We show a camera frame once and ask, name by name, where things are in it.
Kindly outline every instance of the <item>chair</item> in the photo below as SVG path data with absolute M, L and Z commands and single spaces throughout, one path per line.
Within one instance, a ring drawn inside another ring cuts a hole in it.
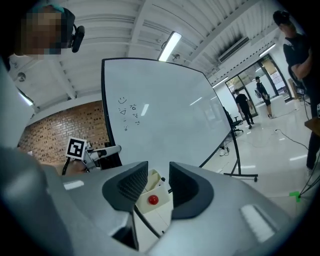
M 236 129 L 236 126 L 240 125 L 241 124 L 241 120 L 238 120 L 238 121 L 235 121 L 233 123 L 231 123 L 231 128 L 233 129 L 234 131 L 234 134 L 235 136 L 237 136 L 236 132 L 244 132 L 244 130 L 241 130 L 241 129 Z
M 224 112 L 226 114 L 226 117 L 228 118 L 229 124 L 230 124 L 232 130 L 234 131 L 235 136 L 237 136 L 236 132 L 244 132 L 244 130 L 236 129 L 236 127 L 238 125 L 240 125 L 242 121 L 241 120 L 238 120 L 238 121 L 235 121 L 235 122 L 232 121 L 232 118 L 231 118 L 229 112 L 226 111 L 225 107 L 223 107 L 223 110 L 224 110 Z

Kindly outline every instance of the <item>air conditioner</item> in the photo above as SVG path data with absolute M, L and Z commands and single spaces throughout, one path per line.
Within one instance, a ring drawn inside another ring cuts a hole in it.
M 232 55 L 234 55 L 238 50 L 240 50 L 243 46 L 245 46 L 250 39 L 248 37 L 241 38 L 238 42 L 236 42 L 233 46 L 231 46 L 224 54 L 222 54 L 218 60 L 220 63 L 225 62 Z

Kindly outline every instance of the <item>red button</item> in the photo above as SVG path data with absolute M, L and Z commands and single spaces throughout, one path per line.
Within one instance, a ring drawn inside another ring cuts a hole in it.
M 156 205 L 157 203 L 159 203 L 159 198 L 156 195 L 150 195 L 148 198 L 149 204 L 150 205 Z

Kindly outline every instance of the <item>table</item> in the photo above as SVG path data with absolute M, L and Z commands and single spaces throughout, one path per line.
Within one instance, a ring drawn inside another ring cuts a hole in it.
M 314 117 L 306 121 L 304 125 L 320 137 L 320 118 Z

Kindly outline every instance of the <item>ceiling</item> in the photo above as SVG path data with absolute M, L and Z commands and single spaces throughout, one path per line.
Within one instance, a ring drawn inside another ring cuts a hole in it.
M 76 26 L 85 27 L 79 52 L 52 60 L 10 58 L 16 86 L 34 102 L 35 122 L 60 110 L 101 98 L 101 60 L 157 59 L 172 31 L 182 35 L 168 61 L 203 72 L 212 84 L 230 78 L 259 58 L 279 37 L 273 0 L 56 0 Z M 239 39 L 250 42 L 225 62 L 218 58 Z M 26 75 L 24 82 L 18 73 Z

